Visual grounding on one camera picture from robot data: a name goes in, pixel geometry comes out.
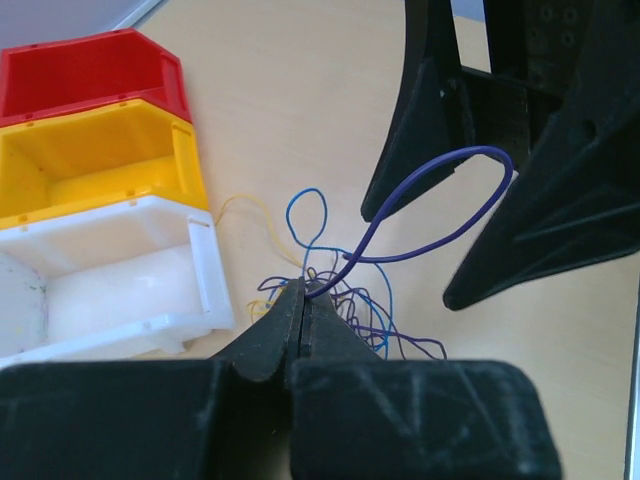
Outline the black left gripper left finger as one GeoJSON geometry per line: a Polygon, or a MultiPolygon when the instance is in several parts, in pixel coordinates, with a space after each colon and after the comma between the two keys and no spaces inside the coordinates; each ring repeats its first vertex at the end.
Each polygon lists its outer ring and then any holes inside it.
{"type": "Polygon", "coordinates": [[[302,295],[208,359],[46,362],[1,373],[5,479],[286,479],[286,367],[302,295]]]}

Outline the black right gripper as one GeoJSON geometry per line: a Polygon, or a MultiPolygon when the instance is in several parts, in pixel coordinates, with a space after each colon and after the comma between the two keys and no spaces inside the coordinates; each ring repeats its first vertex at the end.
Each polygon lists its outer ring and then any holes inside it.
{"type": "Polygon", "coordinates": [[[452,310],[639,249],[638,3],[487,1],[484,13],[490,70],[462,73],[451,3],[405,3],[397,102],[360,209],[372,221],[449,151],[510,156],[519,174],[444,292],[452,310]]]}

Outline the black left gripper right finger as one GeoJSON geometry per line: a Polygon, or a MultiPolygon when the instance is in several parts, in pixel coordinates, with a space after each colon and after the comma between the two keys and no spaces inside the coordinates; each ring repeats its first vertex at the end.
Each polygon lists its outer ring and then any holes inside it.
{"type": "Polygon", "coordinates": [[[494,360],[384,360],[302,285],[289,339],[296,479],[559,479],[537,390],[494,360]]]}

